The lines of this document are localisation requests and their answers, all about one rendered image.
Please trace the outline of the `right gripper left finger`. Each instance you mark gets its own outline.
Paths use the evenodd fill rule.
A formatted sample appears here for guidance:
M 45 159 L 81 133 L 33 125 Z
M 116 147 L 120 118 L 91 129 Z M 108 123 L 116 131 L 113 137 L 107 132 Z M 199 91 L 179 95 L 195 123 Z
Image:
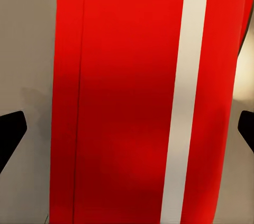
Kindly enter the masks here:
M 26 131 L 27 125 L 22 111 L 0 117 L 0 173 Z

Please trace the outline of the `radio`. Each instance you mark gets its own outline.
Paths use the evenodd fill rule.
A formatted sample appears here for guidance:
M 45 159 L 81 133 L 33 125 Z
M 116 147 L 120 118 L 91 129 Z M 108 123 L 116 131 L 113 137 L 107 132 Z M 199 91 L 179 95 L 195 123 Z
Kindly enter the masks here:
M 212 224 L 254 0 L 57 0 L 49 224 Z

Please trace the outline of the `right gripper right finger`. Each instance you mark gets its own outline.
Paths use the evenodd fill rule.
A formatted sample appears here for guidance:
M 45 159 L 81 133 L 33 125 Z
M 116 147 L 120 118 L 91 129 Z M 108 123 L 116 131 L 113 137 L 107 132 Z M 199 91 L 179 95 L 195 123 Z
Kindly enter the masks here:
M 254 112 L 242 111 L 238 130 L 254 152 Z

